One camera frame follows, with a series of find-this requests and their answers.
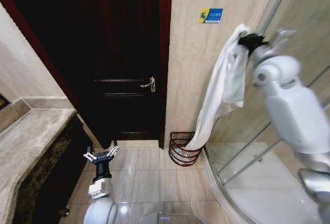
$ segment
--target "door handle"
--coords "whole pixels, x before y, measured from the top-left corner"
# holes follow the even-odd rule
[[[155,92],[156,91],[156,82],[155,82],[155,78],[151,77],[150,78],[150,83],[146,84],[146,85],[140,85],[140,87],[148,87],[150,86],[151,88],[151,92]]]

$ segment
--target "countertop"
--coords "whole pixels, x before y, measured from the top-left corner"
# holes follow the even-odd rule
[[[74,109],[31,109],[0,134],[2,223],[12,223],[21,183],[74,115]]]

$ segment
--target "glass shower door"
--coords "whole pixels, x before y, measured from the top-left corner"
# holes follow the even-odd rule
[[[267,29],[296,29],[283,54],[297,58],[300,79],[330,117],[330,0],[281,0]],[[206,145],[221,187],[255,223],[321,223],[298,179],[304,168],[275,133],[262,91],[246,69],[244,107],[216,122]]]

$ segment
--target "floor tile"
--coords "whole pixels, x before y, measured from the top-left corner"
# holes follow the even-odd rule
[[[190,201],[215,200],[203,169],[185,170]]]
[[[136,169],[159,169],[159,148],[139,148]]]
[[[130,206],[129,224],[137,224],[143,216],[158,213],[159,211],[160,202],[132,203]]]
[[[74,189],[69,204],[88,204],[90,197],[88,195],[88,187],[93,183],[95,177],[94,171],[85,171],[78,181],[76,188]]]
[[[130,202],[122,202],[118,204],[118,213],[114,224],[128,224]]]
[[[112,171],[112,189],[115,202],[130,202],[132,199],[135,171]]]
[[[159,170],[135,171],[132,202],[160,201]]]
[[[160,171],[160,200],[188,201],[188,190],[184,170]]]
[[[121,148],[109,163],[110,171],[135,170],[138,157],[137,148]]]
[[[167,214],[191,215],[190,202],[161,202],[160,211]]]
[[[59,224],[82,224],[89,204],[70,205],[70,214],[66,217],[61,217]]]
[[[211,224],[227,224],[222,210],[216,201],[190,202],[192,214],[196,217],[204,218]]]
[[[179,166],[174,163],[169,156],[169,149],[160,149],[159,150],[159,158],[160,158],[160,169],[184,169],[183,166]]]
[[[203,164],[204,164],[204,156],[202,153],[200,153],[197,161],[195,162],[195,164],[191,165],[191,166],[187,166],[185,167],[185,169],[202,169],[203,168]]]

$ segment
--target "blue sign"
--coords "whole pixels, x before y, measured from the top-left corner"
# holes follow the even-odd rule
[[[220,23],[222,8],[202,8],[199,23]]]

